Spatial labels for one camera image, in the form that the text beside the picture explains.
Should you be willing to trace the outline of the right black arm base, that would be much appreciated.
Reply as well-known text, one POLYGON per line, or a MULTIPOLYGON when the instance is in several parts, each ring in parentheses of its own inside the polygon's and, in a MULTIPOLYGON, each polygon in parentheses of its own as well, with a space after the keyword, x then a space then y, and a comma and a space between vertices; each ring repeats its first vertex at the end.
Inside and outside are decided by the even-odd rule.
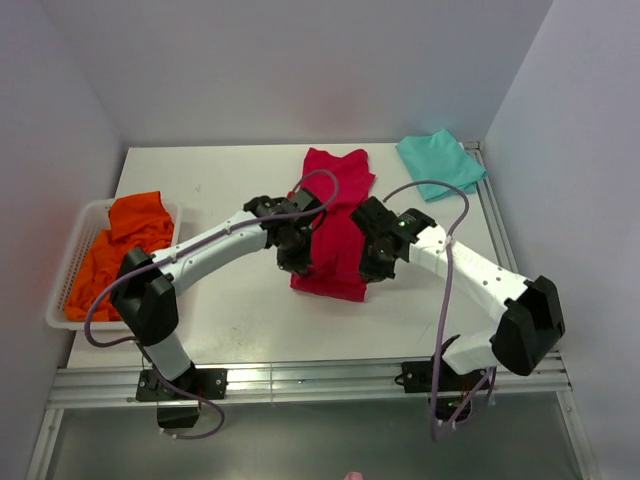
MULTIPOLYGON (((458 375, 448 365, 442 364, 438 393, 451 393, 453 397, 438 397, 435 402, 436 419, 442 422, 449 421, 485 374, 485 370, 475 370, 465 375, 458 375)), ((394 383, 401 386, 406 394, 430 393, 432 380, 432 360, 406 361, 401 364, 401 372, 394 378, 394 383)))

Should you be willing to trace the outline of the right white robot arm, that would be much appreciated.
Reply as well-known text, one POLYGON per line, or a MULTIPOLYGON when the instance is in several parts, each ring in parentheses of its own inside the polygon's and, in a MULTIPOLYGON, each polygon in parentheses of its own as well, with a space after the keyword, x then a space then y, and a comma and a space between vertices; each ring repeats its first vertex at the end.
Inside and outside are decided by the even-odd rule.
POLYGON ((467 374, 502 366, 530 375, 565 333, 556 285, 544 276, 534 280, 513 273, 452 238, 438 225, 414 233, 406 221, 399 227, 371 229, 365 234, 364 258, 393 275, 401 259, 445 279, 473 300, 493 325, 459 335, 433 365, 435 383, 452 390, 467 374))

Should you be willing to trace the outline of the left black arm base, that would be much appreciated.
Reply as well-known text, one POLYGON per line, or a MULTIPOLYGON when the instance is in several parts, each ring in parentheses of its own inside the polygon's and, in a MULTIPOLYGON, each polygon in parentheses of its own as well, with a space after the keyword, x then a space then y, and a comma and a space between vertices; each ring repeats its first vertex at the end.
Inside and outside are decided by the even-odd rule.
POLYGON ((226 395, 228 370, 224 368, 192 368, 174 381, 164 379, 155 369, 140 372, 135 393, 138 403, 156 404, 156 421, 163 433, 180 439, 200 439, 214 435, 225 423, 224 411, 215 403, 226 395), (196 426, 205 407, 219 416, 212 431, 187 434, 196 426))

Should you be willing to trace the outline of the crimson red t shirt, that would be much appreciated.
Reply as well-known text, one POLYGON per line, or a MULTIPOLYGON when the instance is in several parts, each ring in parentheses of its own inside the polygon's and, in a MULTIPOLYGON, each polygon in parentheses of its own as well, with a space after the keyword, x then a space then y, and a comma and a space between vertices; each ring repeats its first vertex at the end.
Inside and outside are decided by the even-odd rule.
POLYGON ((369 197, 376 175, 370 171, 368 153, 363 149, 342 157, 309 149, 302 174, 321 169, 334 174, 339 192, 326 218, 314 223, 309 273, 293 274, 290 287, 307 294, 360 303, 367 289, 359 273, 364 234, 351 220, 351 214, 369 197))

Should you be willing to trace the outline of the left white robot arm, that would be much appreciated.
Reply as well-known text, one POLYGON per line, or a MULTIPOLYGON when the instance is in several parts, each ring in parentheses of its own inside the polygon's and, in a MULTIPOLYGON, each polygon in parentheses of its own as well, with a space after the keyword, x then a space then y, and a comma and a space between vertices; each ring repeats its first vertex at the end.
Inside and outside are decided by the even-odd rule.
POLYGON ((110 303, 131 331, 159 377, 159 388, 172 399, 195 393, 201 375, 177 334, 177 298, 221 267, 275 247, 278 266, 302 273, 311 265, 317 207, 289 209, 269 200, 246 207, 221 224, 172 247, 147 254, 139 247, 125 255, 110 291, 110 303))

